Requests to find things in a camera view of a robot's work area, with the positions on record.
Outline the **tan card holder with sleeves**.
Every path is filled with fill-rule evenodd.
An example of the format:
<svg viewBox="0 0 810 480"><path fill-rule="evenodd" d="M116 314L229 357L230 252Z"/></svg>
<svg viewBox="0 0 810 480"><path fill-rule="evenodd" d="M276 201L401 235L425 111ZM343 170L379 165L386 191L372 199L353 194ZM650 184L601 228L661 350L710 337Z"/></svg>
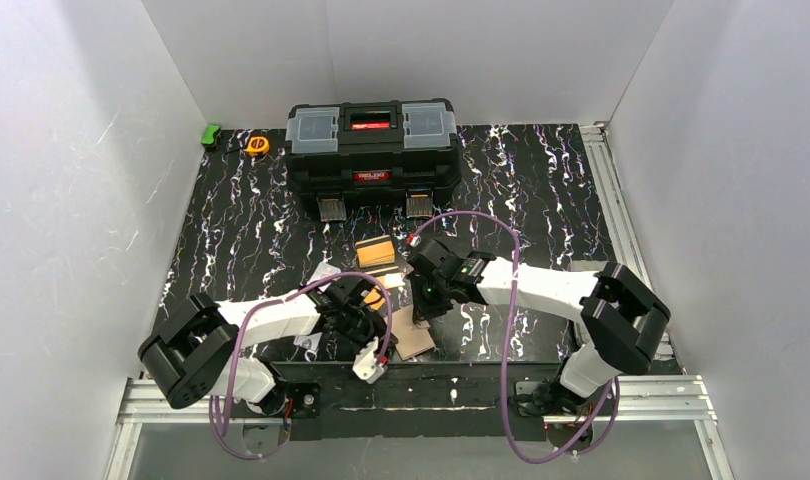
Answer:
<svg viewBox="0 0 810 480"><path fill-rule="evenodd" d="M392 335L396 338L396 353L402 361L414 359L436 348L428 322L414 321L412 305L393 313Z"/></svg>

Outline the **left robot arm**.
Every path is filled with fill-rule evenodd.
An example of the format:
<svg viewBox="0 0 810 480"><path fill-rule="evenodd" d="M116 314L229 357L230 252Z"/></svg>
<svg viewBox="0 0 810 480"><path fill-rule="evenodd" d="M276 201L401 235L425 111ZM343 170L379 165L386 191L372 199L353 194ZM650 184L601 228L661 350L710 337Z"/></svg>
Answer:
<svg viewBox="0 0 810 480"><path fill-rule="evenodd" d="M173 409L206 396L249 403L277 387L275 373L244 349L287 337L333 331L357 349L352 370L368 384L385 372L392 316L377 308L389 294L375 277L341 272L258 302L188 297L141 343L137 357Z"/></svg>

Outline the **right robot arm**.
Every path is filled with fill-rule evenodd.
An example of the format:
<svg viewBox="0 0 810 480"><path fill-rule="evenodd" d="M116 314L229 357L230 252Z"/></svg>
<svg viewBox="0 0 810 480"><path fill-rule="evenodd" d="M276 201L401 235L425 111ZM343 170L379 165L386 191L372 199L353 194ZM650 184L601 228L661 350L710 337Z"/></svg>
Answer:
<svg viewBox="0 0 810 480"><path fill-rule="evenodd" d="M418 321L443 316L455 303L474 303L577 324L587 339L551 382L553 399L586 399L615 376L646 374L671 319L664 301L616 262L598 271L559 271L486 252L462 257L433 239L412 241L407 262Z"/></svg>

